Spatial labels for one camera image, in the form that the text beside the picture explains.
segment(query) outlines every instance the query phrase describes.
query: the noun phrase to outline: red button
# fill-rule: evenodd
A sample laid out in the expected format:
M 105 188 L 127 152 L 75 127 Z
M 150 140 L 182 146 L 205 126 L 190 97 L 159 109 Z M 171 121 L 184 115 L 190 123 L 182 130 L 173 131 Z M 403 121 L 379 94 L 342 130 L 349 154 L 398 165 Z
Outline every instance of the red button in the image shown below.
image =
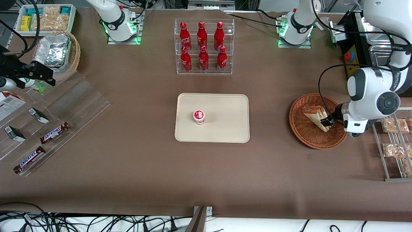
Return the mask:
M 352 54 L 351 53 L 346 53 L 344 58 L 345 58 L 346 61 L 349 61 L 349 60 L 352 59 Z

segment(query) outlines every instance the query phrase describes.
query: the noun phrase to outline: emergency stop button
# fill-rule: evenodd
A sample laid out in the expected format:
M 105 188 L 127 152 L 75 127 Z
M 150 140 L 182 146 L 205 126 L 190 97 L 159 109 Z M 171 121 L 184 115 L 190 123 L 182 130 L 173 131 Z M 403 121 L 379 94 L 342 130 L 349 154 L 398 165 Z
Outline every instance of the emergency stop button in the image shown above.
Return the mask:
M 348 52 L 344 56 L 345 60 L 348 62 L 352 62 L 355 59 L 355 53 L 354 52 Z

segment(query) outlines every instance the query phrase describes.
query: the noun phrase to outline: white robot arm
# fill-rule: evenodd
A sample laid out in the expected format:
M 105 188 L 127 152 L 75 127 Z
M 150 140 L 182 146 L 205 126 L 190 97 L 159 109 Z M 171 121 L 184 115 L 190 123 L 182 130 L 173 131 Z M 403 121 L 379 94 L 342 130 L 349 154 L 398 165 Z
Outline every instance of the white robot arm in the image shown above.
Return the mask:
M 136 34 L 136 13 L 121 9 L 115 0 L 86 0 L 100 15 L 108 35 L 115 41 L 128 40 Z
M 321 11 L 321 2 L 314 0 L 316 14 Z M 312 0 L 299 0 L 299 6 L 295 12 L 286 15 L 286 25 L 280 32 L 280 36 L 286 42 L 299 45 L 305 42 L 313 29 L 316 16 L 312 9 Z
M 412 0 L 366 0 L 363 15 L 371 25 L 412 40 Z M 412 72 L 407 68 L 411 60 L 410 45 L 393 36 L 392 50 L 389 66 L 382 67 L 392 71 L 357 69 L 347 82 L 351 100 L 340 104 L 332 114 L 344 121 L 345 131 L 354 137 L 377 119 L 393 114 L 400 106 L 398 94 L 411 87 Z

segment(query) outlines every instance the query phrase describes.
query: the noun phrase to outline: round wicker basket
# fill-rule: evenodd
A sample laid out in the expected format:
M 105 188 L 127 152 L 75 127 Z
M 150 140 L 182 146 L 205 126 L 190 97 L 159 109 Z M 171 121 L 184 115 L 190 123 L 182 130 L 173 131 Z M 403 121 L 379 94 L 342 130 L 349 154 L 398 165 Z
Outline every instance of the round wicker basket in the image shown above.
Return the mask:
M 79 42 L 76 40 L 76 37 L 74 37 L 73 34 L 68 33 L 66 31 L 54 31 L 52 33 L 50 33 L 50 36 L 58 36 L 58 35 L 67 35 L 70 37 L 70 40 L 72 42 L 72 45 L 70 47 L 70 55 L 69 55 L 69 64 L 70 67 L 63 73 L 61 72 L 55 72 L 53 74 L 53 78 L 56 81 L 65 81 L 67 80 L 69 77 L 71 77 L 77 70 L 77 66 L 79 65 L 79 61 L 80 61 L 80 45 Z M 33 53 L 33 60 L 34 57 L 36 55 L 37 49 L 39 48 L 39 42 L 37 43 L 37 45 L 34 48 L 34 53 Z
M 338 105 L 327 96 L 323 98 L 330 109 Z M 289 111 L 289 123 L 300 141 L 309 147 L 326 150 L 339 146 L 346 139 L 348 133 L 344 131 L 343 125 L 335 123 L 328 132 L 324 132 L 302 113 L 305 106 L 325 107 L 319 94 L 301 96 L 292 104 Z

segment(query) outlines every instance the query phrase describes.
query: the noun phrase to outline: red coca-cola bottle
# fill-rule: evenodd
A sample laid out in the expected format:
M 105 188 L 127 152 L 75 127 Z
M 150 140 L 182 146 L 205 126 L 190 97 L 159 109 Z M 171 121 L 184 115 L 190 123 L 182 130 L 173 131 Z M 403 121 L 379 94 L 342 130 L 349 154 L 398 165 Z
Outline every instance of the red coca-cola bottle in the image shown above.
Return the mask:
M 209 54 L 206 52 L 206 46 L 203 45 L 200 47 L 199 54 L 199 69 L 206 71 L 209 68 Z
M 222 45 L 220 47 L 220 53 L 218 54 L 218 66 L 216 67 L 218 72 L 222 73 L 225 71 L 226 60 L 227 60 L 226 47 Z
M 225 32 L 223 31 L 223 22 L 218 22 L 218 28 L 215 32 L 215 45 L 214 48 L 216 51 L 219 51 L 220 47 L 223 45 L 225 40 Z
M 180 59 L 182 60 L 184 71 L 188 73 L 192 69 L 192 60 L 186 47 L 182 46 L 182 55 L 180 56 Z
M 199 22 L 199 30 L 197 31 L 197 44 L 199 45 L 199 47 L 202 47 L 204 45 L 207 49 L 207 33 L 205 30 L 205 23 L 203 21 Z
M 190 33 L 187 30 L 185 22 L 180 23 L 180 29 L 180 41 L 182 42 L 182 46 L 187 48 L 187 52 L 190 52 L 192 44 L 190 43 Z

